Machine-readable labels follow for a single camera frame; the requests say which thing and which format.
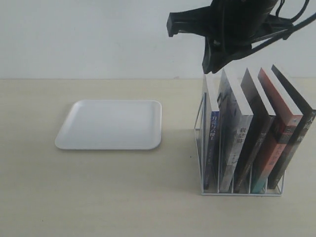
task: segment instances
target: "white wall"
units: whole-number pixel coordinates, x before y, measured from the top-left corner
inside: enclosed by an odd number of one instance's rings
[[[286,0],[291,17],[304,0]],[[204,40],[167,35],[169,12],[210,0],[3,0],[0,78],[200,78]],[[312,0],[303,18],[316,12]],[[316,22],[287,41],[229,65],[280,63],[293,76],[316,77]]]

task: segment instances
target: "beige table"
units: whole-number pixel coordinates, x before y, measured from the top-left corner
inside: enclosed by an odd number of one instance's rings
[[[316,98],[316,80],[299,83]],[[201,80],[0,80],[0,236],[316,236],[316,124],[282,197],[203,197],[193,131],[200,95]],[[81,99],[159,100],[161,145],[57,149]]]

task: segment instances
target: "white wire rack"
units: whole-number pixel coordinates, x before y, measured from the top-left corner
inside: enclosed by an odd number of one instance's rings
[[[274,189],[268,189],[268,181],[266,181],[264,188],[262,189],[261,193],[259,194],[253,194],[250,191],[251,187],[251,177],[252,177],[252,167],[250,169],[249,175],[247,177],[246,182],[244,183],[243,188],[236,193],[234,191],[234,178],[232,180],[230,190],[227,193],[221,193],[219,190],[220,187],[220,165],[221,165],[221,154],[219,154],[219,162],[218,162],[218,167],[213,167],[212,168],[212,176],[211,176],[211,181],[210,181],[210,187],[209,189],[205,190],[203,187],[203,170],[204,167],[202,164],[204,163],[205,159],[205,141],[204,137],[205,134],[202,136],[198,136],[198,132],[204,132],[205,129],[201,129],[202,126],[205,126],[206,122],[206,116],[205,116],[205,106],[206,106],[206,94],[203,94],[198,112],[197,112],[197,118],[194,124],[194,130],[195,130],[195,139],[196,139],[196,147],[197,147],[197,156],[198,156],[198,167],[199,167],[199,173],[200,173],[200,187],[201,187],[201,194],[205,196],[260,196],[260,197],[280,197],[283,194],[284,190],[284,178],[285,178],[285,173],[280,181],[280,184]],[[198,125],[198,119],[200,118],[200,126],[197,127]]]

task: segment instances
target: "white tray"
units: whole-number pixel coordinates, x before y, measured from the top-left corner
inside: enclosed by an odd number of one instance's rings
[[[81,100],[55,145],[65,150],[149,150],[161,141],[162,106],[153,100]]]

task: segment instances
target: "book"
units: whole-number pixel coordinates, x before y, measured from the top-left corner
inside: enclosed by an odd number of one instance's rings
[[[260,193],[303,114],[271,69],[260,69],[258,79],[276,118],[253,165],[252,193]]]
[[[203,188],[207,190],[212,175],[212,159],[214,156],[215,149],[215,138],[216,133],[219,132],[217,129],[219,108],[217,98],[214,90],[213,78],[210,75],[204,75],[202,93],[205,96],[204,110],[205,113],[205,129],[204,132],[204,159],[203,159]]]
[[[228,192],[253,117],[233,71],[223,70],[218,91],[220,109],[220,192]]]
[[[269,188],[275,189],[292,160],[297,148],[303,141],[315,119],[316,104],[304,95],[302,89],[294,83],[290,76],[281,67],[273,65],[272,71],[303,113],[301,121],[294,130],[293,135],[289,139],[288,144],[284,148],[284,151],[276,162],[268,178]]]
[[[257,157],[259,149],[276,117],[260,82],[258,74],[247,69],[241,88],[253,112],[253,118],[236,166],[234,190],[238,193]]]

